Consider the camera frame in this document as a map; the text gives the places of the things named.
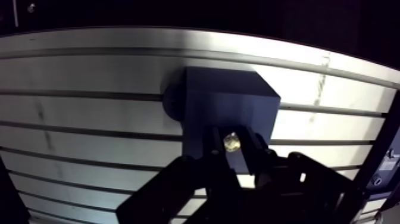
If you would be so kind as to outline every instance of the slotted panel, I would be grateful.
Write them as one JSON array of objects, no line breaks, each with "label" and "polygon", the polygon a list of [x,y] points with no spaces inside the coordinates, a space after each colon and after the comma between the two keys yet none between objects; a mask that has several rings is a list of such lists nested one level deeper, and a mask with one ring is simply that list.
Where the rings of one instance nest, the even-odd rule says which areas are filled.
[{"label": "slotted panel", "polygon": [[[322,49],[241,35],[171,29],[63,30],[1,38],[0,58],[10,57],[14,59],[0,60],[0,105],[3,105],[0,107],[0,121],[36,124],[39,125],[35,127],[37,129],[46,128],[41,125],[50,125],[182,134],[180,124],[165,115],[160,102],[89,99],[85,98],[85,93],[79,93],[83,94],[79,98],[2,94],[14,91],[15,94],[29,95],[32,90],[41,91],[41,94],[51,94],[54,92],[49,91],[53,90],[67,91],[65,94],[76,94],[72,91],[96,91],[100,95],[107,92],[161,94],[166,83],[182,72],[184,66],[256,71],[282,98],[283,110],[277,116],[273,139],[278,140],[275,142],[283,140],[285,145],[270,147],[280,156],[299,151],[330,167],[362,164],[370,150],[369,144],[373,143],[369,141],[375,140],[382,126],[384,118],[380,113],[388,112],[396,90],[370,83],[398,88],[390,82],[366,79],[364,75],[400,82],[399,71]],[[290,61],[283,63],[261,57]],[[266,66],[274,63],[307,71]],[[310,72],[313,69],[322,74]],[[101,161],[161,167],[179,156],[182,150],[179,138],[156,141],[93,135],[93,132],[82,135],[82,130],[78,129],[74,133],[63,131],[66,129],[55,132],[28,129],[27,126],[0,126],[0,147],[14,150],[14,153],[5,152],[6,149],[0,151],[7,169],[63,182],[134,191],[156,172],[85,163]],[[312,145],[301,145],[296,140],[310,140]],[[337,145],[337,141],[364,141],[360,143],[364,145]],[[53,158],[64,162],[21,153],[56,155],[58,157]],[[81,159],[81,164],[65,162],[66,158]],[[350,179],[357,172],[358,169],[338,171]],[[78,188],[49,180],[39,181],[20,174],[11,177],[21,191],[106,209],[116,208],[128,196],[85,186]],[[254,187],[254,177],[238,175],[238,179],[243,187]],[[196,191],[196,195],[205,195],[205,191]],[[91,216],[98,212],[26,195],[24,201],[45,212],[88,222],[93,222],[95,217]],[[181,214],[191,214],[202,202],[202,199],[191,200]],[[114,216],[107,214],[106,217],[112,220],[107,223],[115,221]],[[172,223],[183,221],[174,219]]]},{"label": "slotted panel", "polygon": [[138,190],[156,172],[114,169],[65,163],[1,152],[7,169],[60,181],[81,183],[106,188]]},{"label": "slotted panel", "polygon": [[[6,121],[43,123],[30,107],[39,100],[42,120],[47,125],[144,133],[182,132],[180,125],[165,114],[160,102],[11,96],[1,96],[0,102],[3,99],[13,99],[11,104],[18,104],[14,113],[3,113],[2,119]],[[374,140],[383,121],[376,117],[280,110],[272,139]]]},{"label": "slotted panel", "polygon": [[0,68],[3,62],[6,71],[0,74],[0,89],[159,94],[184,66],[202,66],[256,71],[277,91],[282,102],[291,104],[387,112],[395,93],[394,89],[317,73],[215,60],[88,55],[6,61],[0,61]]},{"label": "slotted panel", "polygon": [[0,41],[0,52],[78,47],[200,49],[273,57],[318,65],[321,64],[322,57],[327,56],[328,53],[318,48],[264,38],[172,29],[60,30],[5,37]]},{"label": "slotted panel", "polygon": [[369,212],[369,213],[366,213],[366,214],[361,214],[358,219],[361,220],[361,219],[366,219],[366,218],[369,218],[369,217],[374,217],[377,213],[378,213],[377,211],[374,211],[374,212]]},{"label": "slotted panel", "polygon": [[69,158],[166,166],[182,154],[182,143],[113,138],[0,126],[0,146]]},{"label": "slotted panel", "polygon": [[66,219],[61,219],[54,216],[49,216],[35,211],[29,211],[31,218],[29,224],[82,224],[82,222],[74,222]]},{"label": "slotted panel", "polygon": [[384,119],[280,110],[272,139],[374,140]]},{"label": "slotted panel", "polygon": [[325,74],[270,66],[253,68],[284,103],[388,112],[396,93],[394,89]]},{"label": "slotted panel", "polygon": [[386,198],[380,199],[380,200],[374,200],[374,201],[369,201],[365,205],[364,209],[362,210],[363,213],[367,213],[369,211],[373,211],[376,209],[379,209],[382,207],[382,205],[385,203]]},{"label": "slotted panel", "polygon": [[41,195],[48,198],[54,198],[61,201],[86,204],[105,209],[116,209],[124,200],[129,197],[128,194],[116,194],[104,191],[95,191],[91,189],[76,188],[73,186],[38,181],[13,174],[10,174],[10,176],[15,188],[19,191]]},{"label": "slotted panel", "polygon": [[331,52],[329,67],[400,83],[400,71],[344,54]]},{"label": "slotted panel", "polygon": [[118,224],[115,213],[84,209],[76,206],[68,206],[61,203],[46,201],[35,197],[20,194],[22,201],[28,208],[35,208],[39,211],[57,214],[59,216],[80,219],[87,222],[103,224]]}]

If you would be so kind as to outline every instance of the dark blue box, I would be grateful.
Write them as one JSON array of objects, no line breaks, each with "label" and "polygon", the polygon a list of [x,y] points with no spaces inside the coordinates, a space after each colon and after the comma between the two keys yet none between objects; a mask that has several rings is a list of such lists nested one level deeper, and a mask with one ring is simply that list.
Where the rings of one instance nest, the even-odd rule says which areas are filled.
[{"label": "dark blue box", "polygon": [[[267,144],[270,142],[280,97],[259,74],[188,67],[184,80],[183,155],[202,157],[207,126],[251,127]],[[248,173],[240,150],[227,153],[227,158],[237,173]]]}]

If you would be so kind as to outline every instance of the white panel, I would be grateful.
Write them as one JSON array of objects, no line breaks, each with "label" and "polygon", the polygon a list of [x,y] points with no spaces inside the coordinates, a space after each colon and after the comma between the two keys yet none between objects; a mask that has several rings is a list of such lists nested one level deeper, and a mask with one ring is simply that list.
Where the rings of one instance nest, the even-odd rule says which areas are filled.
[{"label": "white panel", "polygon": [[181,134],[160,102],[40,97],[48,125]]},{"label": "white panel", "polygon": [[269,147],[281,157],[287,157],[291,152],[299,152],[329,167],[361,165],[371,150],[369,145],[269,145]]},{"label": "white panel", "polygon": [[0,95],[0,105],[0,120],[42,123],[37,111],[39,101],[36,98]]},{"label": "white panel", "polygon": [[[257,71],[282,102],[387,112],[395,90],[305,71],[211,60],[148,56],[62,56],[7,60],[3,89],[60,89],[158,94],[184,65]],[[29,83],[18,80],[30,80]]]},{"label": "white panel", "polygon": [[[4,89],[58,89],[158,94],[163,78],[183,67],[181,58],[146,56],[63,56],[6,60]],[[24,83],[7,80],[15,77]]]},{"label": "white panel", "polygon": [[355,176],[358,173],[358,170],[341,170],[341,171],[337,171],[338,173],[340,173],[341,175],[349,178],[350,180],[354,180]]},{"label": "white panel", "polygon": [[307,71],[269,66],[253,68],[285,103],[385,113],[396,93],[382,86]]},{"label": "white panel", "polygon": [[31,89],[33,82],[27,74],[32,67],[27,60],[0,60],[1,89]]},{"label": "white panel", "polygon": [[[48,125],[145,133],[182,132],[180,125],[164,113],[160,102],[39,98]],[[24,113],[24,110],[19,109],[17,114],[19,113]],[[280,110],[272,138],[374,140],[383,121],[382,118],[373,117]]]},{"label": "white panel", "polygon": [[0,146],[111,163],[166,166],[182,154],[181,142],[48,132],[0,126]]},{"label": "white panel", "polygon": [[375,212],[370,212],[370,213],[362,214],[362,215],[360,215],[360,217],[359,217],[358,219],[366,219],[366,218],[369,218],[369,217],[373,217],[373,216],[375,216],[377,213],[378,213],[378,212],[375,211]]},{"label": "white panel", "polygon": [[35,211],[29,211],[29,213],[31,215],[31,220],[29,220],[29,224],[64,224],[64,223],[82,224],[82,222],[74,222],[65,219],[60,219],[53,216],[48,216],[46,214],[38,213]]},{"label": "white panel", "polygon": [[65,163],[1,152],[7,169],[60,181],[138,190],[157,173]]},{"label": "white panel", "polygon": [[320,75],[317,73],[270,66],[253,68],[278,93],[282,102],[312,105],[318,97]]},{"label": "white panel", "polygon": [[372,117],[280,110],[271,138],[375,140],[383,121]]},{"label": "white panel", "polygon": [[380,200],[375,200],[375,201],[369,201],[365,205],[364,209],[362,210],[363,213],[366,213],[368,211],[372,211],[375,209],[380,209],[382,205],[385,203],[386,199],[380,199]]},{"label": "white panel", "polygon": [[59,216],[80,219],[87,222],[96,222],[104,224],[118,224],[115,213],[84,209],[76,206],[46,201],[31,196],[20,194],[24,205],[31,209],[57,214]]},{"label": "white panel", "polygon": [[255,188],[255,176],[252,175],[237,175],[237,180],[242,188]]},{"label": "white panel", "polygon": [[325,76],[319,105],[388,112],[396,90],[333,76]]},{"label": "white panel", "polygon": [[112,99],[0,96],[0,119],[42,124],[34,101],[42,104],[47,125],[181,134],[182,129],[165,114],[161,102]]},{"label": "white panel", "polygon": [[105,209],[116,209],[130,196],[38,181],[13,174],[10,174],[10,177],[19,191]]},{"label": "white panel", "polygon": [[185,206],[179,211],[178,215],[181,216],[190,216],[192,215],[203,203],[206,199],[191,199],[186,203]]},{"label": "white panel", "polygon": [[400,83],[400,71],[395,69],[335,52],[331,52],[329,58],[330,68],[361,73],[366,76]]},{"label": "white panel", "polygon": [[183,224],[186,219],[173,219],[171,220],[171,224]]},{"label": "white panel", "polygon": [[113,163],[166,166],[182,155],[181,142],[150,141],[52,132],[56,154]]},{"label": "white panel", "polygon": [[321,64],[328,51],[295,43],[228,33],[172,29],[79,29],[0,39],[0,52],[76,47],[200,49]]},{"label": "white panel", "polygon": [[44,131],[18,127],[0,126],[0,146],[38,153],[49,152]]}]

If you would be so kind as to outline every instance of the dark background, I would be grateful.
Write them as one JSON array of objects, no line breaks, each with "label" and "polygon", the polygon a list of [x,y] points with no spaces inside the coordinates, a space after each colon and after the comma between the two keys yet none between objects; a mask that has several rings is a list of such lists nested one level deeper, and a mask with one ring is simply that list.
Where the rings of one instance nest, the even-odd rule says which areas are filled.
[{"label": "dark background", "polygon": [[[0,1],[0,35],[88,26],[167,26],[245,33],[317,46],[400,69],[397,1]],[[35,11],[27,7],[35,4]]]}]

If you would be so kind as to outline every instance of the horizontal groove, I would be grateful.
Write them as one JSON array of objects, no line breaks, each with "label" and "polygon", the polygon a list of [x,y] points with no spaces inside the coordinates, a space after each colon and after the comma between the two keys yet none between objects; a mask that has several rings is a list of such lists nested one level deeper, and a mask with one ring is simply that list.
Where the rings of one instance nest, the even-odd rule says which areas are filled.
[{"label": "horizontal groove", "polygon": [[30,211],[36,212],[36,213],[45,214],[47,216],[52,216],[52,217],[56,217],[56,218],[59,218],[59,219],[64,219],[64,220],[68,220],[68,221],[72,221],[72,222],[79,222],[79,223],[83,223],[83,224],[100,224],[100,223],[96,223],[96,222],[87,222],[87,221],[80,220],[80,219],[72,219],[72,218],[68,218],[68,217],[65,217],[65,216],[59,216],[57,214],[48,213],[48,212],[40,211],[40,210],[36,210],[36,209],[31,209],[29,207],[27,209],[30,210]]},{"label": "horizontal groove", "polygon": [[233,63],[246,63],[261,66],[273,66],[284,69],[308,71],[330,76],[342,77],[357,80],[370,84],[385,86],[388,88],[400,89],[400,85],[390,81],[365,76],[339,69],[331,69],[325,66],[299,63],[283,59],[260,57],[231,52],[206,51],[195,49],[173,49],[173,48],[118,48],[118,47],[82,47],[82,48],[57,48],[57,49],[36,49],[27,51],[13,51],[0,53],[0,59],[29,58],[29,57],[53,57],[69,55],[141,55],[159,57],[184,57],[201,60],[227,61]]},{"label": "horizontal groove", "polygon": [[[79,184],[79,183],[71,183],[71,182],[66,182],[66,181],[59,181],[59,180],[50,179],[50,178],[43,178],[41,176],[30,175],[30,174],[27,174],[27,173],[21,173],[21,172],[13,171],[13,170],[7,170],[7,171],[8,171],[9,174],[22,176],[22,177],[34,179],[34,180],[37,180],[37,181],[55,183],[55,184],[64,185],[64,186],[72,186],[72,187],[75,187],[75,188],[82,188],[82,189],[88,189],[88,190],[93,190],[93,191],[103,191],[103,192],[114,193],[114,194],[132,195],[132,194],[135,193],[135,191],[114,189],[114,188],[104,188],[104,187],[101,187],[101,186],[91,186],[91,185],[85,185],[85,184]],[[207,196],[206,195],[193,195],[192,198],[194,198],[194,199],[207,199]]]},{"label": "horizontal groove", "polygon": [[[47,130],[51,132],[75,133],[82,135],[96,135],[116,138],[147,139],[157,141],[181,142],[181,135],[161,135],[151,133],[121,132],[116,130],[96,130],[76,127],[59,127],[51,125],[37,125],[19,122],[7,122],[0,120],[0,126],[20,127],[35,130]],[[373,145],[374,141],[366,140],[292,140],[292,139],[272,139],[270,145]]]},{"label": "horizontal groove", "polygon": [[360,117],[386,117],[386,113],[381,113],[381,112],[352,110],[352,109],[334,108],[334,107],[322,107],[322,106],[315,106],[315,105],[281,103],[279,109],[280,110],[290,110],[290,111],[313,112],[313,113],[328,113],[328,114],[339,114],[339,115],[349,115],[349,116],[360,116]]},{"label": "horizontal groove", "polygon": [[330,167],[334,171],[345,171],[345,170],[358,170],[362,165],[353,165],[353,166],[332,166]]},{"label": "horizontal groove", "polygon": [[376,220],[376,218],[374,216],[373,217],[367,217],[365,219],[358,220],[357,222],[355,222],[355,224],[363,224],[363,223],[371,222],[371,221],[374,221],[374,220]]},{"label": "horizontal groove", "polygon": [[[100,92],[100,91],[59,91],[59,90],[17,90],[17,89],[0,89],[0,95],[13,96],[33,96],[33,97],[68,97],[68,98],[89,98],[89,99],[120,99],[135,101],[156,101],[161,102],[163,95],[161,94],[137,94],[130,92]],[[346,108],[322,107],[315,105],[288,104],[281,103],[281,110],[303,111],[313,113],[329,113],[349,116],[363,117],[386,117],[386,113],[352,110]]]},{"label": "horizontal groove", "polygon": [[71,202],[68,202],[68,201],[62,201],[62,200],[58,200],[58,199],[54,199],[54,198],[48,198],[48,197],[44,197],[44,196],[40,196],[40,195],[36,195],[36,194],[31,194],[31,193],[24,192],[24,191],[18,191],[18,193],[23,194],[23,195],[28,195],[28,196],[31,196],[31,197],[35,197],[35,198],[38,198],[38,199],[41,199],[41,200],[52,201],[52,202],[55,202],[55,203],[66,204],[66,205],[69,205],[69,206],[81,207],[81,208],[84,208],[84,209],[105,211],[105,212],[111,212],[111,213],[115,212],[115,209],[105,209],[105,208],[100,208],[100,207],[95,207],[95,206],[87,206],[87,205],[84,205],[84,204],[71,203]]},{"label": "horizontal groove", "polygon": [[37,125],[37,124],[7,122],[7,121],[0,121],[0,126],[22,127],[22,128],[27,128],[27,129],[48,130],[48,131],[52,131],[52,132],[64,132],[64,133],[75,133],[75,134],[82,134],[82,135],[97,135],[97,136],[118,137],[118,138],[147,139],[147,140],[173,141],[173,142],[182,141],[182,136],[180,136],[180,135],[122,132],[122,131],[116,131],[116,130],[97,130],[97,129],[85,129],[85,128],[77,128],[77,127],[60,127],[60,126],[51,126],[51,125]]},{"label": "horizontal groove", "polygon": [[374,141],[368,140],[292,140],[292,139],[271,139],[269,145],[273,150],[273,145],[373,145]]},{"label": "horizontal groove", "polygon": [[374,210],[371,210],[371,211],[363,212],[362,214],[374,213],[374,212],[377,212],[377,211],[379,211],[379,209],[374,209]]},{"label": "horizontal groove", "polygon": [[63,91],[63,90],[17,90],[0,89],[0,95],[34,96],[34,97],[71,97],[71,98],[94,98],[94,99],[123,99],[135,101],[163,100],[161,94],[137,94],[132,92],[100,92],[100,91]]},{"label": "horizontal groove", "polygon": [[141,171],[150,171],[150,172],[159,172],[163,169],[163,167],[157,167],[157,166],[141,166],[141,165],[134,165],[134,164],[121,164],[121,163],[109,163],[109,162],[103,162],[103,161],[83,160],[80,158],[68,158],[68,157],[61,157],[61,156],[57,156],[57,155],[33,153],[33,152],[29,152],[29,151],[15,150],[12,148],[4,148],[4,147],[0,147],[0,151],[19,154],[19,155],[27,155],[30,157],[44,158],[47,160],[62,161],[62,162],[66,162],[66,163],[76,163],[76,164],[83,164],[83,165],[88,165],[88,166],[100,166],[100,167],[115,168],[115,169],[141,170]]}]

